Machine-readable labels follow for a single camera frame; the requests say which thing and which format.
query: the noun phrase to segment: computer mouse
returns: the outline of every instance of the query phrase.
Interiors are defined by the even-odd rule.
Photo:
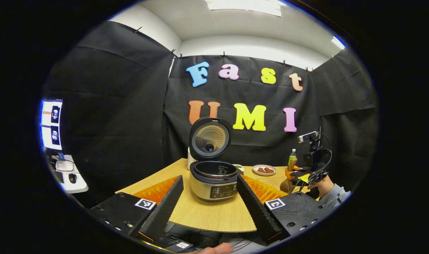
[[[76,175],[75,174],[69,174],[69,180],[71,183],[76,183]]]

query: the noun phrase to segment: foam letter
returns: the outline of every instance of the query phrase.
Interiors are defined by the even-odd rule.
[[[203,101],[192,100],[188,102],[189,108],[189,122],[194,124],[200,118],[200,108],[203,106]]]
[[[285,132],[296,132],[298,129],[294,125],[294,113],[296,112],[295,108],[284,108],[283,111],[287,115],[287,125],[283,129]]]
[[[208,102],[208,106],[210,106],[210,117],[216,118],[217,117],[217,108],[221,106],[221,103],[216,101],[210,101]]]
[[[249,109],[244,103],[235,103],[235,108],[237,108],[237,122],[233,125],[234,129],[242,130],[244,129],[244,125],[242,124],[244,120],[244,124],[246,128],[249,130],[255,121],[252,129],[255,131],[265,131],[266,127],[264,126],[264,111],[266,107],[263,105],[257,105],[250,113]]]
[[[294,88],[294,90],[299,91],[299,92],[303,90],[303,87],[301,87],[299,85],[299,81],[302,81],[302,79],[300,77],[298,77],[297,73],[291,74],[290,75],[290,79],[293,82],[293,88]]]
[[[223,78],[230,78],[232,80],[236,80],[236,79],[240,78],[238,76],[239,70],[240,69],[238,68],[238,66],[236,66],[234,64],[224,64],[222,66],[222,70],[219,71],[219,76],[221,76]]]
[[[261,81],[263,81],[263,83],[274,84],[276,81],[274,76],[275,71],[273,69],[263,68],[261,69],[261,75]]]
[[[208,75],[208,71],[206,69],[206,67],[208,66],[210,66],[208,62],[202,62],[186,69],[186,71],[189,71],[189,73],[191,74],[193,80],[193,87],[203,85],[207,82],[207,79],[204,79],[202,75],[205,77]]]

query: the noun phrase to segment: rice cooker control panel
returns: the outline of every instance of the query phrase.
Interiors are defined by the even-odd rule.
[[[235,196],[237,193],[236,183],[231,185],[212,186],[210,198],[227,198],[229,196]]]

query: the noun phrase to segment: rice cooker lid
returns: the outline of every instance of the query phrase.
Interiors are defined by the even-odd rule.
[[[230,144],[232,127],[219,118],[202,117],[192,125],[189,151],[197,161],[216,160]]]

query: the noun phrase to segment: ceiling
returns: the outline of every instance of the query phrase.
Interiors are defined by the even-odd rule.
[[[309,48],[324,56],[340,49],[334,35],[294,6],[281,6],[282,16],[243,10],[211,11],[204,0],[148,0],[140,5],[163,20],[183,41],[216,35],[267,37]]]

